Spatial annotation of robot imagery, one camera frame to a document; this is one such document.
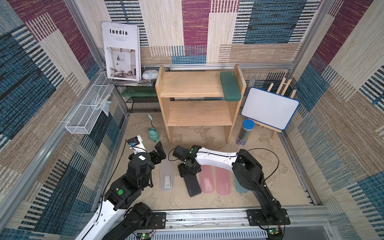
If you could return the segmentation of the clear white pencil case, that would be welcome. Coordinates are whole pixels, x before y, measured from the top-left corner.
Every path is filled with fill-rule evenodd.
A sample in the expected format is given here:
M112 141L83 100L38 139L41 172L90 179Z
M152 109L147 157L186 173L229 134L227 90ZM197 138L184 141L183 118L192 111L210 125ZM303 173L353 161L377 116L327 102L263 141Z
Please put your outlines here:
M168 160L162 160L160 166L161 190L171 191L174 188L174 166Z

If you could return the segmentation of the black pencil case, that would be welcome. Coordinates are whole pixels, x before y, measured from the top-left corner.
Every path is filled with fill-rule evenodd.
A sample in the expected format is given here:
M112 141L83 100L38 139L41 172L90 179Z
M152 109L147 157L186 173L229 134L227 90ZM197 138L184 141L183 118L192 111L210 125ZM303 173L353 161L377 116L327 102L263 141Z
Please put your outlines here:
M186 184L186 187L187 187L187 191L188 191L189 196L191 198L202 193L201 187L199 185L199 182L198 182L196 176L194 176L194 175L185 175L183 177L183 179L185 181L185 184Z

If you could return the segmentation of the pink pencil case with label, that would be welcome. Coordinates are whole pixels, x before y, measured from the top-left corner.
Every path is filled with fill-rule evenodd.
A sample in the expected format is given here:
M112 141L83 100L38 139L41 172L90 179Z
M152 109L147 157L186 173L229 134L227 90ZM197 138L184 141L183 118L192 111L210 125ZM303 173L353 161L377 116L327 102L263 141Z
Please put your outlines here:
M201 166L201 171L199 172L199 179L202 193L211 194L215 191L214 176L211 166Z

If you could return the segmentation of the plain pink pencil case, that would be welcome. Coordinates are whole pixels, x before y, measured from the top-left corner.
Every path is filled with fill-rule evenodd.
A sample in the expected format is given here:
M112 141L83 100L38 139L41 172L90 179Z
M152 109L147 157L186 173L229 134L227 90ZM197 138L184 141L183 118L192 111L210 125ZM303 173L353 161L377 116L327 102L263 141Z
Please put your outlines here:
M217 192L221 196L229 196L232 192L230 171L216 167Z

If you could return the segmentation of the light blue pencil case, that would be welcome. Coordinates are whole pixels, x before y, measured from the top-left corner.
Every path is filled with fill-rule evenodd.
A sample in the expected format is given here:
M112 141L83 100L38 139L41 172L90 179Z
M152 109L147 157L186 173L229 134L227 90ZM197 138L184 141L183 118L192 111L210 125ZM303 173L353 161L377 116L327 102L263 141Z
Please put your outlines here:
M240 194L246 194L249 191L240 185L237 178L235 178L235 189Z

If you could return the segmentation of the dark green pencil case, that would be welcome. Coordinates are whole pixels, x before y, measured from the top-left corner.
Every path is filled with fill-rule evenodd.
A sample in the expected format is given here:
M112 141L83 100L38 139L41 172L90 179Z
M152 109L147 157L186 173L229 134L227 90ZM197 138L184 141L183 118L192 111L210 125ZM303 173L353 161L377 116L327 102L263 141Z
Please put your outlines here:
M220 80L225 101L238 102L241 100L241 91L233 72L221 72Z

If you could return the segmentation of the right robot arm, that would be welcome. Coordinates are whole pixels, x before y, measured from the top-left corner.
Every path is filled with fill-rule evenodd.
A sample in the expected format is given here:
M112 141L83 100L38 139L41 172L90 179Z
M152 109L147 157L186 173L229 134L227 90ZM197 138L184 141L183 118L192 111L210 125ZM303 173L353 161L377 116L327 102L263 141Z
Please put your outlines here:
M191 149L177 146L170 154L182 163L178 166L181 177L195 176L202 166L213 166L234 173L239 184L251 191L258 200L265 225L289 225L287 211L269 190L262 165L250 151L241 149L237 153L218 152L192 146Z

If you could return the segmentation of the wooden shelf unit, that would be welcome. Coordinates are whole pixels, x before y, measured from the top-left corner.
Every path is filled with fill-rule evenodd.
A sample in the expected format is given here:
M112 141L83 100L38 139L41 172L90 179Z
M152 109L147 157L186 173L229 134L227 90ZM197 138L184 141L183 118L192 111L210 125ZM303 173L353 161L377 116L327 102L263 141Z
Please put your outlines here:
M242 101L227 102L221 71L167 72L160 66L155 88L168 140L175 127L222 126L230 142Z

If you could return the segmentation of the clear pencil tube blue lid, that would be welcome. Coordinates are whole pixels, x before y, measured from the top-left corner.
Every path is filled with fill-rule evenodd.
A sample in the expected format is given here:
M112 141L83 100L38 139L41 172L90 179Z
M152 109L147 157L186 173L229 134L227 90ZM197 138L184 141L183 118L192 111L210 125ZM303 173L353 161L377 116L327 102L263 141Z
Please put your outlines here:
M240 132L238 134L238 138L236 141L236 144L240 147L243 147L246 145L247 140L252 132L252 130L255 127L255 122L250 119L246 119L243 121Z

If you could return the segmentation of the small white round device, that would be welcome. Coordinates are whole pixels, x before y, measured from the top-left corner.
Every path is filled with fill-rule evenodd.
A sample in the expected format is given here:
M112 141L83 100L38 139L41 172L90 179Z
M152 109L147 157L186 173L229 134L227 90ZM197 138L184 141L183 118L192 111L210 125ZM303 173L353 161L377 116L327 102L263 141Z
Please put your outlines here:
M144 80L156 80L158 77L158 70L145 70L142 74Z

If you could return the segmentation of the blue framed whiteboard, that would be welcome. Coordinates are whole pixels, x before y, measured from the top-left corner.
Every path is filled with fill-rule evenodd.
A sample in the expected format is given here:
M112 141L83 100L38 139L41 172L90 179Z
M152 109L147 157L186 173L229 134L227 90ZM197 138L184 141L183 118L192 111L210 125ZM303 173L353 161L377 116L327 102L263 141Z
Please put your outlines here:
M300 101L258 88L250 88L241 115L269 127L285 130Z

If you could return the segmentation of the Inedia magazine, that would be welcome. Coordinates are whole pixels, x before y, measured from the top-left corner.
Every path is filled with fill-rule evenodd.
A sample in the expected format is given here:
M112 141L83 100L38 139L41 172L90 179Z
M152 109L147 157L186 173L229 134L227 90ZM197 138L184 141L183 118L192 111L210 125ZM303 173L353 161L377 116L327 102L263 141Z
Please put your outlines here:
M141 80L140 34L136 25L102 22L107 75L110 79Z

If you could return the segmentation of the small wooden easel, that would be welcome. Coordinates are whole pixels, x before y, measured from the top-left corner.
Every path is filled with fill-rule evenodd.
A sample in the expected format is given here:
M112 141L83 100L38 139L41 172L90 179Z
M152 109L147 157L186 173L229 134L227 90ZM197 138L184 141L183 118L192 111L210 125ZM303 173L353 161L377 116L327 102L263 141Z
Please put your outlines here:
M276 91L276 94L284 96L285 93L288 90L288 87L291 85L292 81L293 81L293 79L288 79L287 80L285 77L283 77L283 79L282 79L282 81L281 81L281 83L280 83L280 85L278 87L278 90ZM292 90L289 98L293 99L295 97L295 95L296 95L296 92L297 92L297 90ZM255 121L255 120L254 120L254 123L259 125L261 128L266 128L266 129L273 130L274 132L272 134L272 139L274 139L277 136L278 133L282 132L282 130L278 130L278 129L273 128L273 127L268 127L266 124L260 123L260 122Z

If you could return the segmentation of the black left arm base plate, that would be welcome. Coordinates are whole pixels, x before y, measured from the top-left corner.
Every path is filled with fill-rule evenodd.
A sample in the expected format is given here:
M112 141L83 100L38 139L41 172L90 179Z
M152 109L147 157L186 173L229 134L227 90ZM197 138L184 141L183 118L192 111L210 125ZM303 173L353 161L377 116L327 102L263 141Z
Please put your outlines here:
M145 227L146 230L162 230L165 229L167 223L167 213L166 212L153 212L150 224Z

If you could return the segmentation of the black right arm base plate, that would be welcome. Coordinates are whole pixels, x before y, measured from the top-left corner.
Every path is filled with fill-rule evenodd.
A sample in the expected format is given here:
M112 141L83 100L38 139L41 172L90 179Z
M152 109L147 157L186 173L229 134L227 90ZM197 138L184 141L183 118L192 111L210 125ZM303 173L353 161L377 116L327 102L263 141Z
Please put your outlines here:
M291 221L286 209L277 210L275 215L269 215L261 209L246 210L250 226L290 225Z

